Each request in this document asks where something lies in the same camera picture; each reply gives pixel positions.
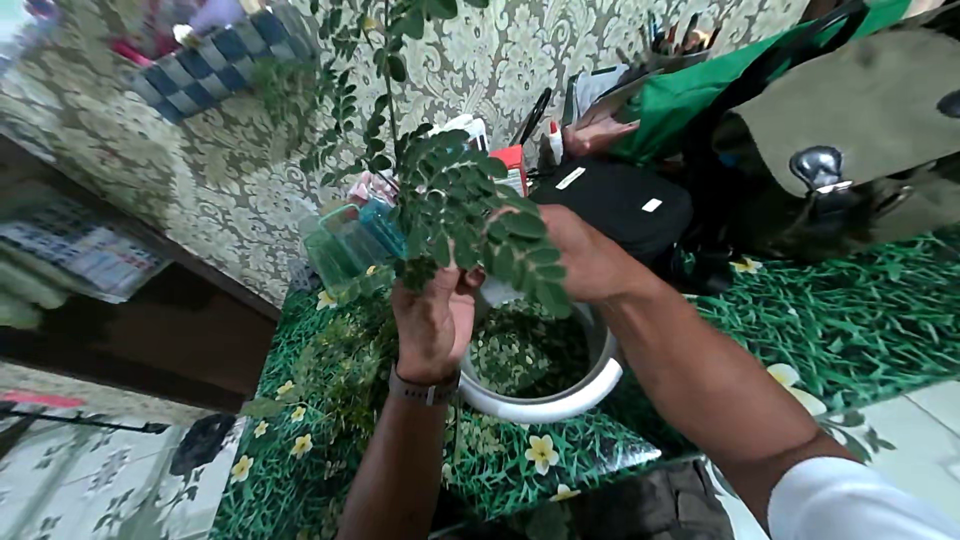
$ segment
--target plant stem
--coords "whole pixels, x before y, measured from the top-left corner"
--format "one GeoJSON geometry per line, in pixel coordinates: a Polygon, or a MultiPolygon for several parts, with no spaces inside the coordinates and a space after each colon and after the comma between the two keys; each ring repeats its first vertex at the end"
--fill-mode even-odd
{"type": "MultiPolygon", "coordinates": [[[[393,26],[390,22],[390,0],[383,0],[383,38],[384,38],[384,48],[390,45],[390,40],[388,36],[390,35],[390,27],[393,26]]],[[[383,55],[383,61],[387,61],[387,55],[383,55]]],[[[394,93],[390,86],[390,73],[387,72],[386,65],[383,66],[383,80],[387,82],[387,106],[390,107],[390,135],[394,139],[394,170],[400,170],[400,156],[396,154],[396,144],[398,139],[396,138],[396,113],[394,112],[394,93]]]]}

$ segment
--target white sleeve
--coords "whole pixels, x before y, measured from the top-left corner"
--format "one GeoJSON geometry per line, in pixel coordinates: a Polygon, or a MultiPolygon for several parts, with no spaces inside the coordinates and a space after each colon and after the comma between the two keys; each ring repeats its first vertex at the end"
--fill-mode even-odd
{"type": "Polygon", "coordinates": [[[960,540],[960,527],[865,465],[814,457],[786,472],[767,507],[773,540],[960,540]]]}

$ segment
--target clear plastic container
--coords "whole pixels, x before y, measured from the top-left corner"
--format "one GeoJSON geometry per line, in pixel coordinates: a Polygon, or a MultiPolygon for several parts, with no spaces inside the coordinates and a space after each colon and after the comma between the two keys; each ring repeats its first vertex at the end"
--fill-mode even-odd
{"type": "Polygon", "coordinates": [[[344,205],[300,221],[300,238],[326,292],[345,303],[393,281],[393,260],[403,257],[403,236],[389,221],[389,205],[344,205]]]}

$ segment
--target white label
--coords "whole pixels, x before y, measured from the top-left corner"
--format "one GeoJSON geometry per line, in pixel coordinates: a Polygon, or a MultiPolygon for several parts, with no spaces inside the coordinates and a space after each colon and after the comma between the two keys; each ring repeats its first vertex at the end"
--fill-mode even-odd
{"type": "Polygon", "coordinates": [[[648,212],[652,212],[661,204],[663,204],[663,201],[660,199],[650,199],[647,201],[647,204],[643,205],[643,209],[647,210],[648,212]]]}
{"type": "Polygon", "coordinates": [[[584,171],[586,171],[585,168],[577,167],[572,173],[566,175],[566,178],[557,184],[557,189],[565,189],[568,185],[572,184],[574,180],[580,178],[580,175],[584,174],[584,171]]]}

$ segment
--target watch strap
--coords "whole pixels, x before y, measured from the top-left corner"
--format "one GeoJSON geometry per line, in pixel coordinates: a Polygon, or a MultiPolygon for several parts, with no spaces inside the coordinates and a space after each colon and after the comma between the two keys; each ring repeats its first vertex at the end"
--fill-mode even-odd
{"type": "Polygon", "coordinates": [[[396,374],[396,364],[390,367],[390,394],[416,400],[427,405],[446,405],[460,387],[460,371],[439,384],[423,386],[404,380],[396,374]]]}

